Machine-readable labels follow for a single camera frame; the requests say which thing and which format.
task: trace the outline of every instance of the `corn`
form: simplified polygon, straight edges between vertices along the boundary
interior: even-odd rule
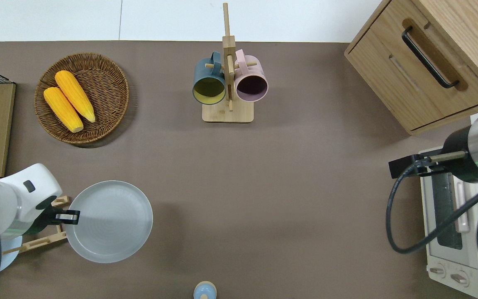
[[[95,114],[93,113],[93,107],[75,76],[68,71],[59,71],[55,74],[55,80],[78,113],[91,123],[94,123]]]
[[[44,90],[44,98],[51,110],[70,131],[73,133],[82,131],[84,126],[80,117],[60,88],[49,87]]]

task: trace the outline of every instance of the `wicker basket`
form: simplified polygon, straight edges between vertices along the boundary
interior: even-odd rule
[[[61,123],[44,99],[44,90],[57,86],[55,74],[60,70],[74,74],[95,112],[95,123],[81,117],[84,129],[77,133]],[[42,127],[54,138],[74,145],[95,142],[112,132],[125,116],[128,104],[125,74],[112,60],[97,53],[78,53],[59,60],[40,78],[34,93],[34,110]]]

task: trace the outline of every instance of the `white plate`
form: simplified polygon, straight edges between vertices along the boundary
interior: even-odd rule
[[[19,236],[17,238],[14,238],[12,240],[2,240],[1,241],[1,252],[4,252],[6,250],[18,248],[21,246],[21,242],[23,242],[23,237]],[[11,253],[3,254],[1,256],[1,265],[0,265],[0,271],[3,271],[8,265],[10,265],[17,257],[17,254],[19,251],[14,251]]]
[[[152,229],[152,208],[137,187],[103,181],[82,191],[70,206],[80,211],[78,225],[65,225],[68,241],[81,257],[114,263],[145,244]]]

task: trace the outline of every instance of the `white wall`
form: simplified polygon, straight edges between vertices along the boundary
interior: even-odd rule
[[[0,41],[216,40],[220,0],[0,0]],[[251,42],[349,42],[380,0],[228,0]]]

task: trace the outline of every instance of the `plate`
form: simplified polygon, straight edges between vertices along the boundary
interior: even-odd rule
[[[57,86],[55,74],[71,72],[93,106],[95,123],[81,117],[84,128],[72,133],[56,117],[44,98],[44,90]],[[77,53],[60,59],[40,78],[34,93],[34,110],[41,126],[54,138],[74,145],[95,142],[110,134],[125,116],[129,84],[121,68],[97,53]]]
[[[4,252],[6,250],[18,248],[21,246],[21,242],[23,242],[23,237],[19,236],[17,238],[14,238],[12,240],[2,240],[1,241],[1,252]],[[8,265],[10,265],[17,257],[17,254],[19,251],[14,251],[11,253],[3,254],[1,256],[1,265],[0,265],[0,271],[5,270]]]
[[[145,194],[123,181],[103,181],[82,191],[70,205],[80,211],[78,225],[65,225],[68,241],[81,257],[114,263],[138,251],[152,229]]]

